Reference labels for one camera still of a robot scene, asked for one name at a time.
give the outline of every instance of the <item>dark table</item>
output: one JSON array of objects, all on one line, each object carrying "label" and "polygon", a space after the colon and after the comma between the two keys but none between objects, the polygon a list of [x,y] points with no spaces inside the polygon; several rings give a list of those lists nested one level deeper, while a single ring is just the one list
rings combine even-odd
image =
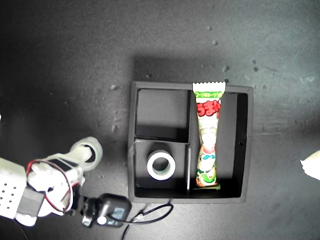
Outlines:
[{"label": "dark table", "polygon": [[[128,194],[132,81],[224,79],[254,88],[246,202],[177,204],[127,239],[320,239],[320,182],[299,162],[320,148],[318,0],[0,2],[0,156],[26,166],[94,136],[104,157],[85,195]],[[117,240],[124,230],[53,214],[24,229],[29,240]],[[9,238],[24,239],[0,218]]]}]

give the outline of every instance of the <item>white robot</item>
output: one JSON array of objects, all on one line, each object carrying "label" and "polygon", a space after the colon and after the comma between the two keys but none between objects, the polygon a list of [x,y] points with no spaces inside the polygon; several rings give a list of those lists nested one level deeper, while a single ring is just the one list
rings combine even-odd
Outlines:
[{"label": "white robot", "polygon": [[0,158],[0,216],[32,227],[37,217],[78,211],[87,227],[92,223],[120,227],[122,222],[114,219],[127,219],[131,203],[126,197],[105,193],[89,198],[78,191],[85,182],[84,172],[95,169],[102,156],[98,140],[87,137],[67,154],[32,160],[26,170]]}]

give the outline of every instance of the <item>roll of tape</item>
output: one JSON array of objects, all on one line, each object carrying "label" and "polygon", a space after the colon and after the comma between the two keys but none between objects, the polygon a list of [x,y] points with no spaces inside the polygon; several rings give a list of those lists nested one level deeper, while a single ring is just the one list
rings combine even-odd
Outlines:
[{"label": "roll of tape", "polygon": [[[168,165],[163,170],[156,170],[154,169],[154,162],[160,158],[166,159],[168,161]],[[146,168],[152,178],[162,181],[169,179],[175,173],[176,162],[168,152],[164,150],[157,150],[149,155]]]}]

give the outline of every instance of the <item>black divider box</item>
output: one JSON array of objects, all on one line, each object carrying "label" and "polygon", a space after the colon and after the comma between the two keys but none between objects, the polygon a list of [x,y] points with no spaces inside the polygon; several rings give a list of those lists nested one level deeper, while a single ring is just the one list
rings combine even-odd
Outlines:
[{"label": "black divider box", "polygon": [[[216,189],[195,189],[200,150],[192,84],[133,82],[128,137],[128,195],[136,203],[243,203],[253,121],[253,89],[227,86],[216,142]],[[147,171],[148,156],[165,150],[176,169],[167,180]]]}]

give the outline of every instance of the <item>candy wrapper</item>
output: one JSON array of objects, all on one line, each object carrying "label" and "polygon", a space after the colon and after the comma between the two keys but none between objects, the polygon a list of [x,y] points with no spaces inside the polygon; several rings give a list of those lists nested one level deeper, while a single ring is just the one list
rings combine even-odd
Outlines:
[{"label": "candy wrapper", "polygon": [[192,89],[195,95],[200,152],[197,161],[196,188],[220,189],[216,174],[216,140],[225,82],[193,83]]}]

